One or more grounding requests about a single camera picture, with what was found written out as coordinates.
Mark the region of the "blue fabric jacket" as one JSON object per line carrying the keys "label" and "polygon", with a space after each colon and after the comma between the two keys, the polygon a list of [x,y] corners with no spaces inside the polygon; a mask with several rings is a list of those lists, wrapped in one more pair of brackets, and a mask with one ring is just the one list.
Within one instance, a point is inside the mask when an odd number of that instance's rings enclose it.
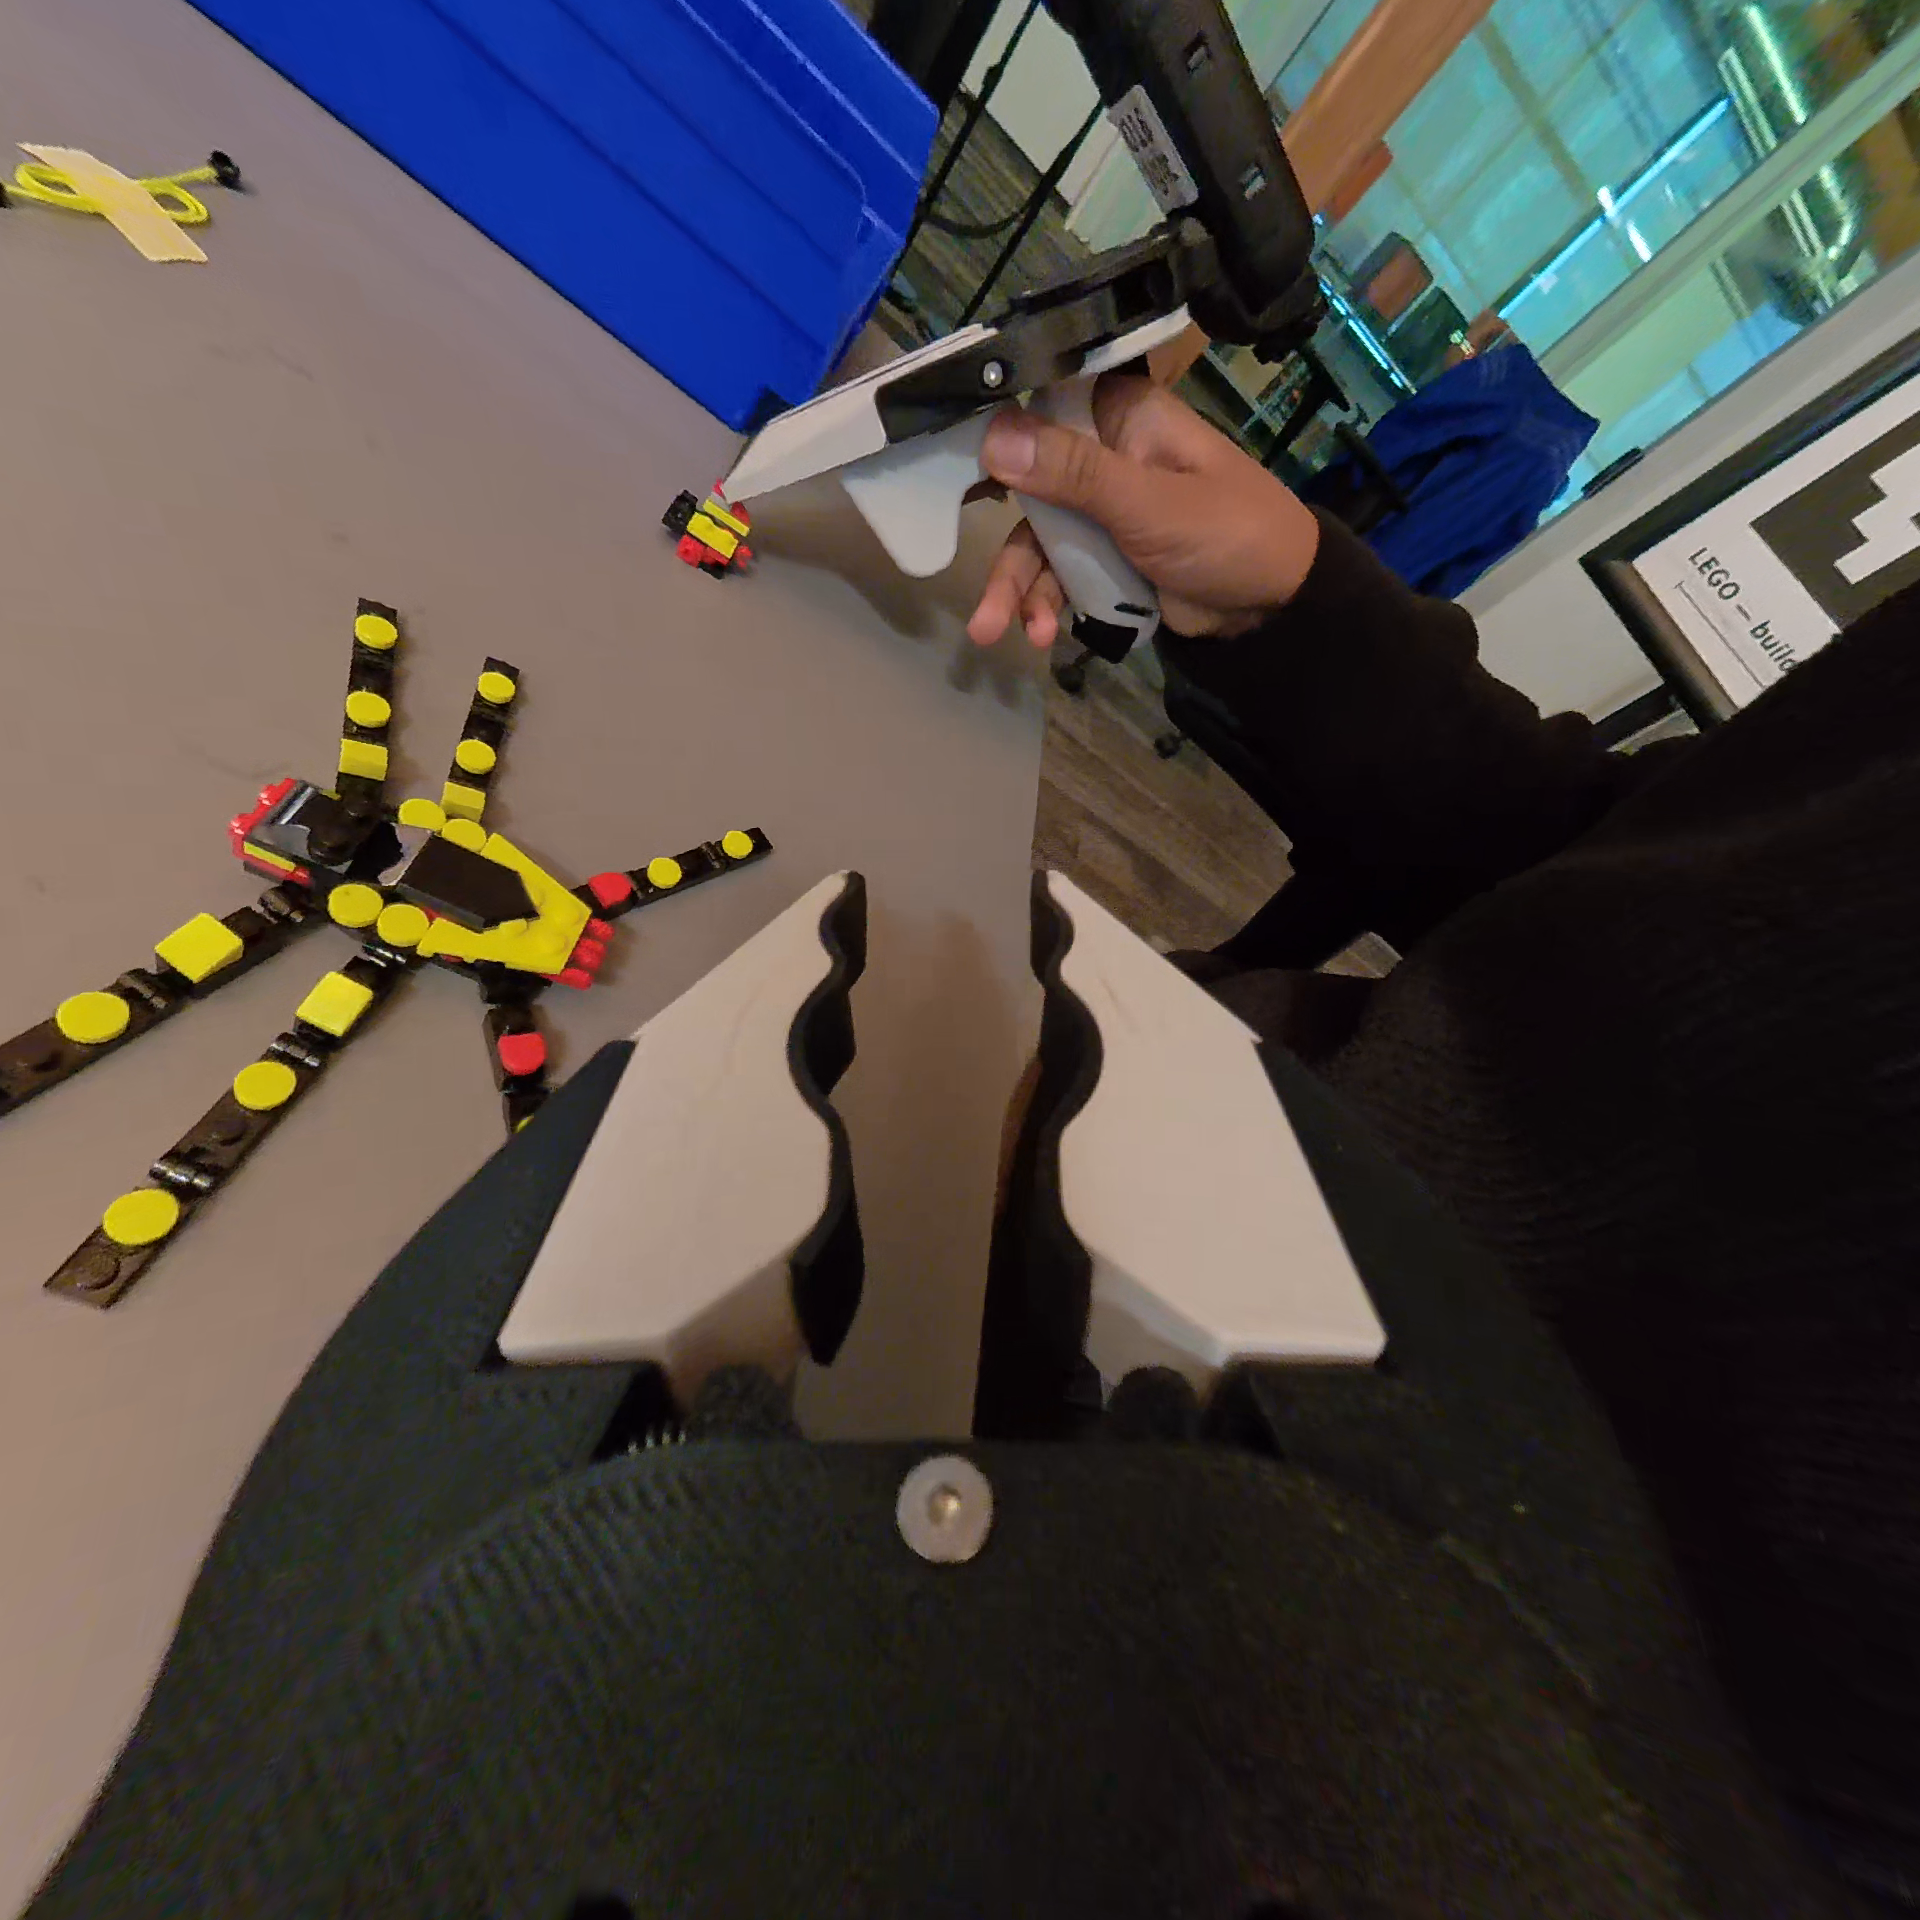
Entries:
{"label": "blue fabric jacket", "polygon": [[1600,420],[1529,347],[1434,375],[1303,483],[1402,586],[1450,599],[1532,536]]}

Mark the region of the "black yellow red lego assembly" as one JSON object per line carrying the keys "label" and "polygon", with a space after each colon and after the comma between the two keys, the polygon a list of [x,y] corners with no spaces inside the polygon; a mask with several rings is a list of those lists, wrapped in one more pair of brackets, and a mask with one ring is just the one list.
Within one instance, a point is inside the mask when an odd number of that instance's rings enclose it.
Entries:
{"label": "black yellow red lego assembly", "polygon": [[698,501],[704,496],[706,491],[694,493],[689,488],[684,488],[674,493],[666,507],[663,510],[663,528],[674,536],[678,559],[712,579],[727,579],[732,573],[752,570],[752,536],[748,541],[725,541],[725,530],[710,525],[698,514]]}

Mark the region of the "person's right hand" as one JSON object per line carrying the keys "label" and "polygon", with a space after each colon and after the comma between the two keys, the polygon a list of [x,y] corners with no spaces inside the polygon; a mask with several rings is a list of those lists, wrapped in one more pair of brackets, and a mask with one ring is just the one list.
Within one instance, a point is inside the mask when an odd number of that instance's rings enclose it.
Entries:
{"label": "person's right hand", "polygon": [[1320,523],[1277,475],[1134,371],[1092,387],[1092,434],[1000,412],[966,501],[1017,493],[1100,525],[1183,638],[1239,638],[1303,588]]}

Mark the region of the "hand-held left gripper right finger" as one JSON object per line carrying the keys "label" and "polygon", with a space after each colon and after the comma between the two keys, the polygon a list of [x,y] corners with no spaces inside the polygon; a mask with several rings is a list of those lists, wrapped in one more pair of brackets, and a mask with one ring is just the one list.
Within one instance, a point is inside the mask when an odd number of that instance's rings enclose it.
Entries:
{"label": "hand-held left gripper right finger", "polygon": [[1069,1344],[1096,1374],[1370,1364],[1384,1330],[1280,1103],[1257,1032],[1069,878],[1045,874],[1047,1004],[1089,1019],[1058,1195],[1088,1260]]}

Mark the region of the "wooden ceiling beam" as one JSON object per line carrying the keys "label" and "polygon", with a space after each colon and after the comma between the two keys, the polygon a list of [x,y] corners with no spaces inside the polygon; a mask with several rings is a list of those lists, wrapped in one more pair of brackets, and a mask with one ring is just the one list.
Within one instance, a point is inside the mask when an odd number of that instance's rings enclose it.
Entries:
{"label": "wooden ceiling beam", "polygon": [[1329,222],[1362,199],[1389,163],[1384,134],[1489,3],[1380,3],[1360,22],[1280,133],[1311,215]]}

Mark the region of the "yellow black lego spider model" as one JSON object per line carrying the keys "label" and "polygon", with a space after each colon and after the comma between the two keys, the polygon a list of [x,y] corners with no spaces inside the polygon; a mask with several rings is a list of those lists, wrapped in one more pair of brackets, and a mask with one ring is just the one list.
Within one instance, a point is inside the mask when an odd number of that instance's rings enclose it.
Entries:
{"label": "yellow black lego spider model", "polygon": [[257,788],[225,830],[233,860],[263,880],[255,900],[196,915],[151,959],[69,994],[5,1040],[5,1114],[130,1046],[231,987],[311,927],[354,939],[352,955],[300,998],[292,1019],[228,1088],[119,1192],[44,1282],[80,1304],[119,1304],[206,1203],[272,1136],[326,1067],[420,968],[444,968],[482,1002],[487,1062],[506,1134],[551,1095],[540,998],[586,991],[612,926],[772,855],[758,828],[732,828],[684,852],[565,882],[488,822],[488,795],[520,696],[520,670],[487,658],[434,798],[390,794],[400,613],[359,599],[352,614],[340,747],[330,784],[286,776]]}

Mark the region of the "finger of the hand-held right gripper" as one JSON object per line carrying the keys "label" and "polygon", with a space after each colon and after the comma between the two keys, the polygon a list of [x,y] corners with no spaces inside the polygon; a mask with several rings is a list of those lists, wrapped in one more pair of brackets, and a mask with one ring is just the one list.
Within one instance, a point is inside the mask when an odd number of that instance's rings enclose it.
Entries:
{"label": "finger of the hand-held right gripper", "polygon": [[985,371],[1000,366],[998,341],[970,324],[842,379],[752,434],[718,488],[757,501],[969,420],[994,399]]}

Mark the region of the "blue plastic bin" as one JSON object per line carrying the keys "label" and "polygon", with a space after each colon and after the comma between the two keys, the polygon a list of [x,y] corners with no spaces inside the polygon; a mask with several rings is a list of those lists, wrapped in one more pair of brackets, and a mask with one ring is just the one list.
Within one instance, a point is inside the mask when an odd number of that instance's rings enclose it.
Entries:
{"label": "blue plastic bin", "polygon": [[834,3],[198,3],[725,424],[805,405],[938,126]]}

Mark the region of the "person's right forearm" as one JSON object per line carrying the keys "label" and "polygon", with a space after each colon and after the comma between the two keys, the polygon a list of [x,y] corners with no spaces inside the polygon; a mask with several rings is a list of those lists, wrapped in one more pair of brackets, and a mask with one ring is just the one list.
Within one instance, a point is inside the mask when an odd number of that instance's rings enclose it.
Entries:
{"label": "person's right forearm", "polygon": [[1410,959],[1554,863],[1647,776],[1582,712],[1540,712],[1481,662],[1471,614],[1406,588],[1356,535],[1311,516],[1303,586],[1162,646],[1236,734],[1288,878],[1213,948],[1215,973],[1316,968],[1358,936]]}

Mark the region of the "black framed marker card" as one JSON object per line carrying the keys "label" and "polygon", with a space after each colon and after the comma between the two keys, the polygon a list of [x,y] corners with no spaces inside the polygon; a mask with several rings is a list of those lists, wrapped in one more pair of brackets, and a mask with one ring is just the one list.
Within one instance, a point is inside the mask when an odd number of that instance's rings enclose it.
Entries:
{"label": "black framed marker card", "polygon": [[1582,558],[1709,730],[1918,579],[1918,334],[1868,358]]}

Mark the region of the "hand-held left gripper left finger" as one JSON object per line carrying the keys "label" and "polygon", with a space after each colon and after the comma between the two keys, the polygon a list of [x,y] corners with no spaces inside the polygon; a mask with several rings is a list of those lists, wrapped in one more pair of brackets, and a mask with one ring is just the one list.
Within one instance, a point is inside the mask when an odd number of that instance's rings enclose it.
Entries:
{"label": "hand-held left gripper left finger", "polygon": [[864,1284],[847,1127],[868,888],[834,871],[639,1027],[497,1332],[516,1364],[840,1352]]}

